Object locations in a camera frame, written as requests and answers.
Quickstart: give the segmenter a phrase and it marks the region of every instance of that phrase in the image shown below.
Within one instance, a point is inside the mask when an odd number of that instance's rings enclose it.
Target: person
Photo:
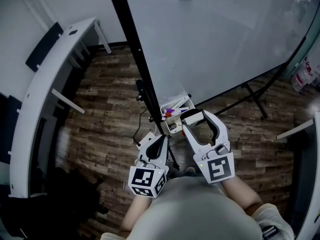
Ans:
[[[294,240],[276,206],[263,204],[239,177],[170,179],[156,199],[136,195],[118,236],[101,240]]]

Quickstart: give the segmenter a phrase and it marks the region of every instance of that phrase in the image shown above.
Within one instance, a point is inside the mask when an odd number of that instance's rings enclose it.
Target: black pole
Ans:
[[[151,80],[144,52],[139,40],[138,32],[132,17],[130,7],[127,0],[112,0],[116,14],[120,20],[126,40],[130,46],[136,66],[143,80],[144,89],[147,93],[149,104],[147,106],[152,118],[155,122],[161,121],[160,107],[156,92]]]
[[[299,49],[301,48],[301,46],[304,44],[306,40],[306,36],[304,36],[304,38],[301,40],[301,42],[299,43],[298,47],[295,49],[295,51],[293,52],[293,54],[290,56],[290,58],[281,65],[281,67],[278,69],[278,71],[273,75],[273,77],[269,80],[269,82],[262,88],[260,88],[259,90],[255,91],[255,92],[251,92],[250,95],[238,100],[237,102],[233,103],[230,106],[227,106],[224,109],[221,109],[220,111],[214,113],[216,116],[222,114],[223,112],[235,107],[236,105],[240,104],[241,102],[246,101],[247,99],[254,97],[254,99],[256,101],[258,101],[258,99],[261,97],[261,95],[263,95],[266,90],[268,90],[268,88],[278,79],[279,76],[281,76],[281,74],[285,71],[285,69],[287,68],[287,66],[289,65],[289,63],[293,60],[293,58],[297,55]]]
[[[141,79],[139,79],[139,80],[135,81],[135,85],[136,85],[136,87],[137,87],[137,89],[139,91],[139,96],[136,98],[136,100],[145,103],[145,105],[146,105],[146,107],[149,110],[150,115],[151,115],[151,118],[149,118],[149,121],[150,122],[155,122],[156,126],[159,129],[159,132],[161,134],[164,134],[164,131],[162,130],[161,125],[160,125],[159,118],[157,118],[157,119],[153,118],[153,115],[155,115],[155,116],[159,115],[160,116],[160,110],[157,111],[157,110],[155,110],[154,107],[152,107],[152,103],[150,101],[148,93],[146,92],[144,82]]]

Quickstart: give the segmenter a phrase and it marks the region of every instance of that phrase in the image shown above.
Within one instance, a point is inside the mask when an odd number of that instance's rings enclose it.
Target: black cable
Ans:
[[[137,132],[139,131],[139,129],[140,129],[140,125],[141,125],[141,116],[143,115],[143,113],[144,112],[146,112],[148,109],[146,108],[145,109],[145,111],[143,111],[141,114],[140,114],[140,116],[139,116],[139,127],[138,127],[138,129],[136,130],[136,132],[134,133],[134,135],[133,135],[133,137],[132,137],[132,139],[134,140],[134,142],[140,147],[140,143],[139,142],[137,142],[136,140],[135,140],[135,136],[136,136],[136,134],[137,134]]]

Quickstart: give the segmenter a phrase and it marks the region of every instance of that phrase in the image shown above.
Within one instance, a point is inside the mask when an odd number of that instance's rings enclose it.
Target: wooden floor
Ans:
[[[250,82],[255,91],[272,76],[268,73]],[[138,155],[132,139],[139,125],[139,115],[146,108],[137,102],[135,81],[140,78],[129,47],[113,47],[112,54],[97,53],[77,90],[74,102],[85,114],[71,111],[60,129],[56,165],[69,171],[78,168],[92,183],[97,177],[104,182],[98,187],[100,204],[108,214],[95,213],[82,223],[78,233],[84,239],[100,239],[104,232],[116,233],[133,195],[128,190],[130,166]],[[248,95],[240,87],[199,106],[217,112]],[[256,190],[266,203],[284,212],[290,194],[293,154],[286,140],[275,136],[309,120],[320,110],[320,95],[312,87],[301,93],[293,90],[289,80],[281,78],[260,99],[269,118],[261,113],[253,100],[248,100],[218,117],[228,129],[235,157],[236,174]],[[140,140],[155,124],[149,123],[148,112],[142,115]],[[199,126],[198,136],[209,140],[211,131]],[[182,171],[192,165],[192,150],[182,135],[171,138],[170,146]]]

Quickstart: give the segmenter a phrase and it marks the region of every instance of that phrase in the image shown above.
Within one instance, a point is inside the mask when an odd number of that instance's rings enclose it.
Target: curved white desk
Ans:
[[[312,239],[320,227],[320,112],[314,118],[276,137],[277,140],[294,135],[310,126],[315,126],[316,139],[316,171],[311,201],[296,240]]]
[[[28,198],[30,196],[30,167],[42,111],[51,92],[56,96],[59,95],[52,87],[53,82],[63,63],[91,27],[94,27],[107,52],[111,53],[96,18],[85,19],[72,24],[63,32],[33,77],[22,102],[10,152],[11,197]],[[75,30],[77,30],[76,33],[69,35],[71,31]],[[75,104],[63,96],[58,96],[58,98],[76,108]]]

